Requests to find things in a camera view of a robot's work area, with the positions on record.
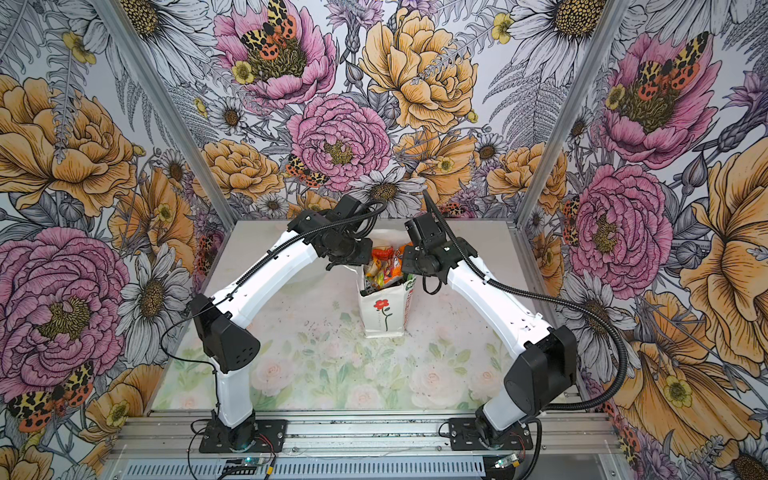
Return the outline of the small orange snack packet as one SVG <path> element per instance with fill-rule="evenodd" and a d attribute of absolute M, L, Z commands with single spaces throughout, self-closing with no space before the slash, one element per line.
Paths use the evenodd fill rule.
<path fill-rule="evenodd" d="M 401 245 L 399 247 L 393 246 L 379 246 L 373 248 L 373 257 L 381 264 L 381 268 L 384 270 L 398 270 L 402 269 L 402 260 L 405 254 L 405 249 L 410 244 Z"/>

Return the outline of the Fox's red fruit candy bag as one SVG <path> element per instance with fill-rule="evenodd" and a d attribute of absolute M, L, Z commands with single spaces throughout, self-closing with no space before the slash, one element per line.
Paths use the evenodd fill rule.
<path fill-rule="evenodd" d="M 406 276 L 388 275 L 385 272 L 379 272 L 375 276 L 364 275 L 362 280 L 363 285 L 360 289 L 360 294 L 362 296 L 368 296 L 384 289 L 402 285 L 406 280 Z"/>

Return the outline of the red yellow snack packet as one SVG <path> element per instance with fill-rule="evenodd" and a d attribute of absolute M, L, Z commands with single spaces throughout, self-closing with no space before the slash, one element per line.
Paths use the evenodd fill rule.
<path fill-rule="evenodd" d="M 367 273 L 368 276 L 375 276 L 379 272 L 385 272 L 388 275 L 403 275 L 402 269 L 400 271 L 398 270 L 384 270 L 381 268 L 381 264 L 375 259 L 374 264 L 371 267 L 370 271 Z"/>

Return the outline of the white paper bag red flower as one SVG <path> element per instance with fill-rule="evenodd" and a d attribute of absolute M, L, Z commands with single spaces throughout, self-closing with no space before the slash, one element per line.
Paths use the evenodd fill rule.
<path fill-rule="evenodd" d="M 399 247 L 410 244 L 402 236 L 379 236 L 373 238 L 373 248 L 379 246 Z M 367 275 L 374 264 L 373 257 L 368 265 L 357 268 L 357 288 L 360 317 L 366 338 L 393 338 L 405 334 L 409 316 L 411 298 L 416 276 L 406 276 L 405 282 L 397 287 L 381 290 L 377 293 L 362 296 L 360 289 L 362 277 Z"/>

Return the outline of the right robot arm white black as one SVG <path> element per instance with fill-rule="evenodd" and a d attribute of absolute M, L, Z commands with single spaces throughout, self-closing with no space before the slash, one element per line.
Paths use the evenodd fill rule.
<path fill-rule="evenodd" d="M 496 443 L 512 425 L 536 417 L 575 383 L 574 334 L 564 326 L 552 327 L 497 285 L 464 239 L 407 246 L 402 269 L 436 277 L 459 293 L 488 322 L 513 360 L 500 392 L 476 412 L 476 428 L 487 444 Z"/>

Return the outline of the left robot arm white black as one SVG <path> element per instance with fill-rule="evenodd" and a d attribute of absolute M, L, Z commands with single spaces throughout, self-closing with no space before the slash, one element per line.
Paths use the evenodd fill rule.
<path fill-rule="evenodd" d="M 319 258 L 336 265 L 361 266 L 372 258 L 367 237 L 379 212 L 365 206 L 355 213 L 302 212 L 267 252 L 240 277 L 211 296 L 197 295 L 189 308 L 203 350 L 213 364 L 214 425 L 229 447 L 243 451 L 256 439 L 249 373 L 260 341 L 248 327 L 289 280 Z"/>

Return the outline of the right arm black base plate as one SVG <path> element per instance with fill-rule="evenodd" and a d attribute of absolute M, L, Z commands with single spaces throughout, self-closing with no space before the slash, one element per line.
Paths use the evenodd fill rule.
<path fill-rule="evenodd" d="M 453 451 L 529 451 L 534 447 L 528 427 L 513 423 L 505 430 L 496 430 L 480 418 L 452 417 L 447 430 L 440 431 Z"/>

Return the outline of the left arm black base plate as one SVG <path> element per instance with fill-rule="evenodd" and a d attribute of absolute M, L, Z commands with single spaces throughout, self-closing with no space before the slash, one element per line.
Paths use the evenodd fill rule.
<path fill-rule="evenodd" d="M 282 419 L 249 417 L 236 427 L 226 426 L 219 418 L 210 420 L 202 434 L 199 452 L 280 453 L 286 437 L 288 422 Z"/>

